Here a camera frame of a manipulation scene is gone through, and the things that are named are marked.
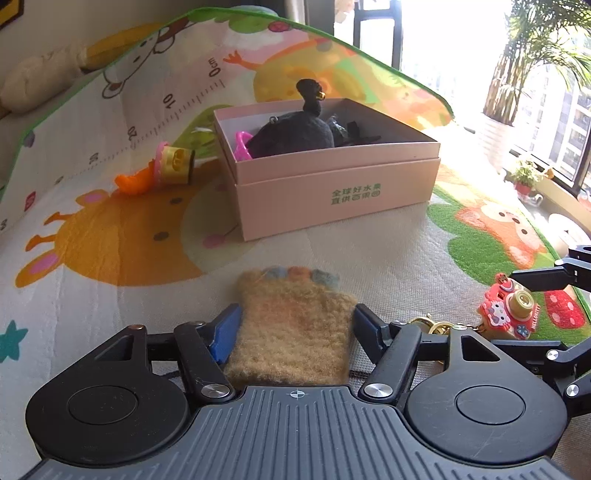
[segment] potted plant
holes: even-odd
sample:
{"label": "potted plant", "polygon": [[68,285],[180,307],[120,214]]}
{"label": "potted plant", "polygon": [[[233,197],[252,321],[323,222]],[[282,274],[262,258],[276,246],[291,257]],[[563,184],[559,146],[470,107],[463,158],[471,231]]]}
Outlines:
{"label": "potted plant", "polygon": [[534,163],[529,158],[520,158],[517,167],[511,175],[515,190],[527,197],[531,189],[540,181],[541,173],[538,172]]}
{"label": "potted plant", "polygon": [[591,57],[570,41],[581,32],[591,37],[591,9],[584,0],[513,0],[507,30],[479,129],[480,143],[497,171],[512,144],[519,101],[535,67],[554,65],[569,88],[568,76],[580,87],[591,85]]}

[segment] red logo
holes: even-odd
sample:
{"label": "red logo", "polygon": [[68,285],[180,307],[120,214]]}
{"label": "red logo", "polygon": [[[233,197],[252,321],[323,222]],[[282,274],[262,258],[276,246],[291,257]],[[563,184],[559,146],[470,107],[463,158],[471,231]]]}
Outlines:
{"label": "red logo", "polygon": [[29,196],[25,200],[25,212],[33,206],[33,203],[35,203],[36,195],[37,195],[36,192],[32,192],[29,194]]}

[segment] grey ribbed plate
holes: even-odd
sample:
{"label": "grey ribbed plate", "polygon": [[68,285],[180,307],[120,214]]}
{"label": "grey ribbed plate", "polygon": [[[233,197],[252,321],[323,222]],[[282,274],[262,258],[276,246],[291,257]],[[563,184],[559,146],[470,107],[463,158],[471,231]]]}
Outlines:
{"label": "grey ribbed plate", "polygon": [[185,435],[153,457],[86,469],[45,460],[35,480],[567,480],[547,458],[485,469],[425,447],[390,406],[348,387],[248,387],[200,410]]}

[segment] screw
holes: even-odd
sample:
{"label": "screw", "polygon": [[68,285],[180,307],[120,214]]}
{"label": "screw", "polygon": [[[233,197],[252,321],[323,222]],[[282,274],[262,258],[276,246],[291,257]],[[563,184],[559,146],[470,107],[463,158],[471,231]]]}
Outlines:
{"label": "screw", "polygon": [[207,398],[223,398],[230,394],[230,388],[227,385],[212,383],[205,385],[205,387],[201,389],[201,393]]}
{"label": "screw", "polygon": [[546,353],[546,358],[548,360],[556,360],[559,355],[560,352],[558,350],[548,350],[548,353]]}
{"label": "screw", "polygon": [[386,385],[383,383],[370,383],[367,385],[363,391],[366,395],[373,397],[373,398],[385,398],[392,395],[392,387],[390,385]]}
{"label": "screw", "polygon": [[574,383],[572,385],[569,385],[568,387],[566,387],[566,394],[569,397],[576,397],[579,393],[579,386],[575,385]]}

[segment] teal star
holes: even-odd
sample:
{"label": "teal star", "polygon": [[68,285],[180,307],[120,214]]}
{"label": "teal star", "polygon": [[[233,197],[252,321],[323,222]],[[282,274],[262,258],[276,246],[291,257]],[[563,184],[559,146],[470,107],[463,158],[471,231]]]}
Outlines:
{"label": "teal star", "polygon": [[6,333],[0,335],[0,364],[6,360],[6,357],[10,357],[13,360],[18,360],[20,351],[18,344],[25,338],[29,330],[21,328],[17,330],[17,324],[14,320],[11,320],[6,329]]}

